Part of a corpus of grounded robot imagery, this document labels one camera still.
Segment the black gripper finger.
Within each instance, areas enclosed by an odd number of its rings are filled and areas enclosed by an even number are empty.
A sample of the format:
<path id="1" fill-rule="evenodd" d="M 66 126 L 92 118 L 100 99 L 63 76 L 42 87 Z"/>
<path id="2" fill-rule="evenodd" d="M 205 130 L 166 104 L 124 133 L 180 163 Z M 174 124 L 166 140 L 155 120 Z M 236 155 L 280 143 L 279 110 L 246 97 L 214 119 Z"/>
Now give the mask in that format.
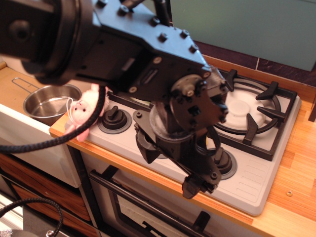
<path id="1" fill-rule="evenodd" d="M 182 184 L 183 197 L 192 199 L 200 191 L 200 179 L 195 175 L 189 175 Z"/>
<path id="2" fill-rule="evenodd" d="M 200 174 L 199 176 L 202 179 L 202 185 L 200 190 L 203 193 L 213 193 L 214 190 L 217 189 L 218 184 L 220 182 L 220 171 L 217 167 L 208 170 L 206 173 Z"/>

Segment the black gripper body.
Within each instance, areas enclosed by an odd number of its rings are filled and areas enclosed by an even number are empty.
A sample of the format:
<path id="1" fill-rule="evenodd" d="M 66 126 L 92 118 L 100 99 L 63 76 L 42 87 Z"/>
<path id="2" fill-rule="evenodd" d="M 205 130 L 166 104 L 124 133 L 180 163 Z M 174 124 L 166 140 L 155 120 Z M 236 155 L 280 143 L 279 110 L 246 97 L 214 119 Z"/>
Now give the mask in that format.
<path id="1" fill-rule="evenodd" d="M 136 143 L 147 163 L 160 155 L 172 160 L 187 175 L 200 174 L 216 167 L 208 150 L 221 147 L 220 138 L 213 126 L 198 131 L 185 131 L 173 119 L 171 111 L 154 106 L 150 112 L 133 113 Z"/>

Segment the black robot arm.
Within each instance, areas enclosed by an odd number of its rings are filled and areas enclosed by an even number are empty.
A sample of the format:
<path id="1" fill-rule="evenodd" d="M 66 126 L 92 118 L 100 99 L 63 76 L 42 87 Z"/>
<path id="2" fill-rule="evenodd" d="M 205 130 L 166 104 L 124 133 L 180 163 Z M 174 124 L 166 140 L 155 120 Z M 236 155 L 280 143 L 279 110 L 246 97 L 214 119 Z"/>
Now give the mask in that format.
<path id="1" fill-rule="evenodd" d="M 227 87 L 186 30 L 170 25 L 166 2 L 155 12 L 140 0 L 3 0 L 0 52 L 20 59 L 42 84 L 72 79 L 116 95 L 154 102 L 136 111 L 136 142 L 146 162 L 165 155 L 187 173 L 191 199 L 213 192 L 221 173 L 214 125 L 226 120 Z"/>

